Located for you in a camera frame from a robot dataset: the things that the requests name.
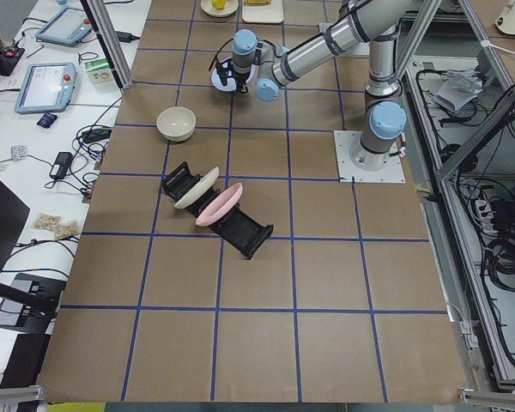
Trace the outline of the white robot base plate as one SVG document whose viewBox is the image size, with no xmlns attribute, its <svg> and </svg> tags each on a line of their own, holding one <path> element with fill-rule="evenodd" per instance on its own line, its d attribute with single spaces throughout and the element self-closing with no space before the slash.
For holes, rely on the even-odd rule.
<svg viewBox="0 0 515 412">
<path fill-rule="evenodd" d="M 335 130 L 334 146 L 338 178 L 344 183 L 404 184 L 404 147 L 394 141 L 383 154 L 367 152 L 359 130 Z"/>
</svg>

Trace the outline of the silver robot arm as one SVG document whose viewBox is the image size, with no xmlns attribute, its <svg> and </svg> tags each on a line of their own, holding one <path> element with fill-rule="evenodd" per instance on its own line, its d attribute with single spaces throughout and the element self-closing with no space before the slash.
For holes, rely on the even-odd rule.
<svg viewBox="0 0 515 412">
<path fill-rule="evenodd" d="M 246 82 L 251 69 L 255 68 L 258 98 L 272 101 L 289 83 L 351 47 L 367 44 L 366 127 L 360 140 L 349 150 L 349 158 L 358 168 L 376 172 L 385 166 L 392 144 L 403 134 L 407 122 L 406 112 L 393 98 L 400 90 L 397 80 L 399 23 L 409 6 L 408 1 L 345 1 L 335 23 L 292 49 L 242 29 L 233 36 L 227 66 L 217 64 L 215 68 L 222 82 L 231 76 L 241 93 L 246 92 Z"/>
</svg>

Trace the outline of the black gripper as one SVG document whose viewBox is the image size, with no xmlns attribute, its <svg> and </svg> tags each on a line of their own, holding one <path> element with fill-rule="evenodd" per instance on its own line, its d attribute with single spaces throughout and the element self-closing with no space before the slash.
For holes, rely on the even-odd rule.
<svg viewBox="0 0 515 412">
<path fill-rule="evenodd" d="M 248 80 L 250 77 L 250 73 L 233 73 L 233 79 L 235 80 L 235 88 L 239 93 L 247 93 L 248 92 Z"/>
</svg>

